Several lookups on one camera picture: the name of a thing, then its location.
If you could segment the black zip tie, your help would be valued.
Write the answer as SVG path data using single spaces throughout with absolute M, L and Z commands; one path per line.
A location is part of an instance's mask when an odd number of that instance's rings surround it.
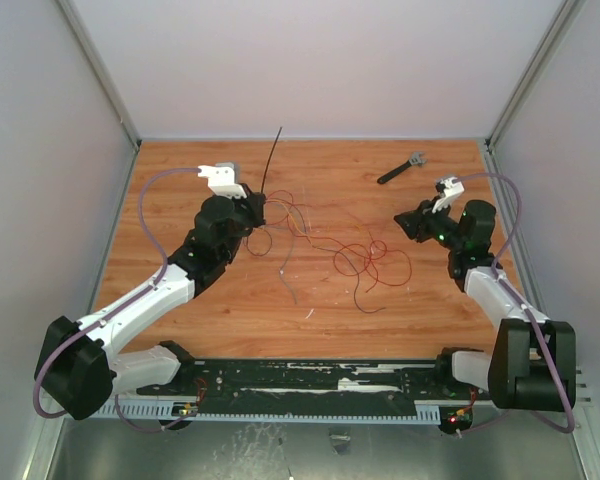
M 270 148 L 267 160 L 266 160 L 266 164 L 265 164 L 265 167 L 264 167 L 264 170 L 263 170 L 263 174 L 262 174 L 262 178 L 261 178 L 261 183 L 260 183 L 260 189 L 259 189 L 260 193 L 262 193 L 263 195 L 265 194 L 266 181 L 267 181 L 268 173 L 269 173 L 269 170 L 270 170 L 271 162 L 273 160 L 273 156 L 274 156 L 275 150 L 277 148 L 280 136 L 281 136 L 281 134 L 283 132 L 283 128 L 284 128 L 283 125 L 280 125 L 279 128 L 278 128 L 278 130 L 277 130 L 276 136 L 275 136 L 275 138 L 273 140 L 273 143 L 271 145 L 271 148 Z

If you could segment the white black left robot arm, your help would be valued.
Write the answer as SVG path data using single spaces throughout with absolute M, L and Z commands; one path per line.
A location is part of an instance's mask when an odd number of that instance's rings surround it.
M 33 404 L 49 394 L 63 414 L 82 420 L 111 397 L 163 385 L 188 392 L 195 371 L 188 353 L 173 342 L 127 353 L 124 348 L 158 319 L 209 289 L 235 259 L 243 238 L 265 223 L 266 196 L 246 189 L 235 198 L 206 199 L 182 245 L 163 259 L 145 282 L 103 309 L 71 321 L 61 316 L 48 327 L 34 373 Z

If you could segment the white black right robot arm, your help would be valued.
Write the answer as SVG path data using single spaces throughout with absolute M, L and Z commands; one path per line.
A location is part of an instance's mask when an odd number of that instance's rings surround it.
M 448 272 L 497 330 L 491 353 L 446 347 L 433 374 L 436 391 L 456 398 L 469 385 L 486 391 L 501 409 L 565 412 L 576 403 L 576 336 L 522 297 L 491 251 L 495 207 L 466 203 L 459 219 L 425 200 L 395 222 L 418 243 L 434 240 L 448 251 Z

